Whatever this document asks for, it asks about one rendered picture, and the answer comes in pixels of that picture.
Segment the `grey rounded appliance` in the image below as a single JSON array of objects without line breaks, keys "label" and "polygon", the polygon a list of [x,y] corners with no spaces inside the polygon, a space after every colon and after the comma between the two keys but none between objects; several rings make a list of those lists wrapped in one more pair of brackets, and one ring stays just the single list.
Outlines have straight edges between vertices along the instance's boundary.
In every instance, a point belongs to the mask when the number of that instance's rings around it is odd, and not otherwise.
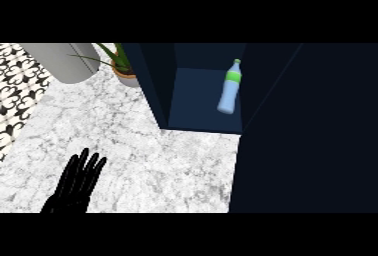
[{"label": "grey rounded appliance", "polygon": [[21,46],[65,84],[83,82],[99,71],[101,57],[90,43],[21,43]]}]

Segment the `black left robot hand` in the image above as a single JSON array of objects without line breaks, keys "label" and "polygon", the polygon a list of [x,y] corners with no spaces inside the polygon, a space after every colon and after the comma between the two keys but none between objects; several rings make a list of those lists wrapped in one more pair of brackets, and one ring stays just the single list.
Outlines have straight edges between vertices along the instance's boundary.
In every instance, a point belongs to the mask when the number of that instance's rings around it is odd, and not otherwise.
[{"label": "black left robot hand", "polygon": [[74,154],[65,166],[55,193],[46,200],[42,213],[81,214],[87,212],[90,196],[96,187],[107,158],[84,148]]}]

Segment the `dark blue cabinet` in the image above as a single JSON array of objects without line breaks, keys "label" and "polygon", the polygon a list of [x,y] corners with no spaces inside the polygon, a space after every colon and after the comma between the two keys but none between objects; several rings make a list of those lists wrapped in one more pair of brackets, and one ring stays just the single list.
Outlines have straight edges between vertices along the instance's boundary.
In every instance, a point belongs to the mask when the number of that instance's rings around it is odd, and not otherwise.
[{"label": "dark blue cabinet", "polygon": [[[301,48],[298,43],[126,43],[158,126],[241,134]],[[241,61],[235,112],[217,105],[226,72]]]}]

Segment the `green potted plant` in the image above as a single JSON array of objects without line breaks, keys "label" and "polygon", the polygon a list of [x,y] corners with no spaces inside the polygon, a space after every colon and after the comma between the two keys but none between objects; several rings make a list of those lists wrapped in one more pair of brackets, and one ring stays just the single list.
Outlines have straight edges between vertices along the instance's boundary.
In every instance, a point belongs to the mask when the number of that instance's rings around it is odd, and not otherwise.
[{"label": "green potted plant", "polygon": [[74,46],[75,53],[71,54],[71,57],[78,57],[80,60],[87,65],[90,70],[95,70],[99,63],[104,63],[105,65],[108,65],[112,68],[114,74],[115,74],[120,82],[126,86],[129,86],[132,88],[138,88],[139,81],[138,81],[136,73],[135,73],[135,70],[133,70],[133,67],[132,67],[121,44],[115,43],[115,49],[117,49],[115,52],[112,52],[109,50],[109,48],[102,43],[98,43],[98,46],[101,47],[101,49],[107,53],[108,57],[111,58],[111,62],[105,62],[96,57],[84,56],[84,53],[89,53],[90,50],[87,47],[80,46],[80,45]]}]

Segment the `clear water bottle green label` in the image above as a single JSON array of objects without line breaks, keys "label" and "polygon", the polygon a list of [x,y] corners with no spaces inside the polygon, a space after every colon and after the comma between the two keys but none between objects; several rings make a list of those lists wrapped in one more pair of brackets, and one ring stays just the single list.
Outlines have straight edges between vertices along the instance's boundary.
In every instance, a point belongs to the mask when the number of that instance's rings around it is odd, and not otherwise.
[{"label": "clear water bottle green label", "polygon": [[232,114],[235,112],[235,102],[239,91],[241,79],[241,60],[235,59],[233,65],[226,72],[222,97],[217,105],[217,110],[225,114]]}]

